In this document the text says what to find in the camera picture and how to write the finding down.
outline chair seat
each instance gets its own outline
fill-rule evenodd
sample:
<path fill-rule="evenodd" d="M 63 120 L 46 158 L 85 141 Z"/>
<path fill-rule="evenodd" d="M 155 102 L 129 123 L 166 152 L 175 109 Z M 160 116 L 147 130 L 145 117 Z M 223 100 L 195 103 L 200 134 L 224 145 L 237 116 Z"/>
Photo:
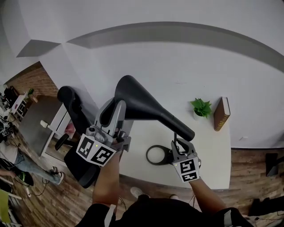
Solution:
<path fill-rule="evenodd" d="M 65 155 L 64 161 L 75 179 L 83 188 L 90 187 L 98 178 L 101 168 L 85 161 L 76 153 L 78 145 L 72 147 Z"/>

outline potted plant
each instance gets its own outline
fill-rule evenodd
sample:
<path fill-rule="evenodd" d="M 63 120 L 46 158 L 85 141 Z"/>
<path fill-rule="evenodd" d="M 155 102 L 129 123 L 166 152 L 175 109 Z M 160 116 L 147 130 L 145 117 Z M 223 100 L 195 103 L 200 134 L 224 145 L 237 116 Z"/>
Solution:
<path fill-rule="evenodd" d="M 210 101 L 204 102 L 201 98 L 195 99 L 194 101 L 190 102 L 193 106 L 193 117 L 196 121 L 201 121 L 203 117 L 208 118 L 211 114 L 211 103 Z"/>
<path fill-rule="evenodd" d="M 33 88 L 30 88 L 30 90 L 28 90 L 28 97 L 29 97 L 31 100 L 33 100 L 33 101 L 35 101 L 35 102 L 38 102 L 37 98 L 32 95 L 33 93 L 34 93 L 34 89 L 33 89 Z"/>

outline white pot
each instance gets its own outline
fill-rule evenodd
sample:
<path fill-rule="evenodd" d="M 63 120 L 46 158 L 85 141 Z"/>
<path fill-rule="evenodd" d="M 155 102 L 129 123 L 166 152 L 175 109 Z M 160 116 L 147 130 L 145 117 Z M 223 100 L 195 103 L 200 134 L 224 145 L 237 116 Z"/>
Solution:
<path fill-rule="evenodd" d="M 204 119 L 203 116 L 198 116 L 198 115 L 195 113 L 195 111 L 193 111 L 193 118 L 194 118 L 194 120 L 196 120 L 196 121 L 202 121 L 202 120 Z"/>

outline brick wall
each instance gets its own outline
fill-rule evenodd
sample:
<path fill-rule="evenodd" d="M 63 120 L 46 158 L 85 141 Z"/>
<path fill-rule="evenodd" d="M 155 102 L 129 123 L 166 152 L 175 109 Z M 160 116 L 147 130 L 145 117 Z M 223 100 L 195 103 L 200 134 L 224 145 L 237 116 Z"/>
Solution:
<path fill-rule="evenodd" d="M 37 62 L 6 82 L 13 86 L 19 94 L 24 94 L 30 88 L 34 89 L 34 96 L 47 95 L 57 97 L 58 88 L 50 79 L 40 62 Z"/>

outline black shirt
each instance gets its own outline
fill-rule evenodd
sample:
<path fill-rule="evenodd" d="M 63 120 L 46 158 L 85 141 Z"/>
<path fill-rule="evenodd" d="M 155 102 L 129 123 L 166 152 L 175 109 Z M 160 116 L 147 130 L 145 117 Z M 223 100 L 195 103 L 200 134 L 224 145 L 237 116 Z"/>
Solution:
<path fill-rule="evenodd" d="M 108 211 L 106 205 L 91 205 L 77 227 L 104 227 Z M 219 211 L 210 217 L 179 200 L 149 198 L 138 199 L 118 221 L 113 214 L 109 226 L 252 227 L 236 208 Z"/>

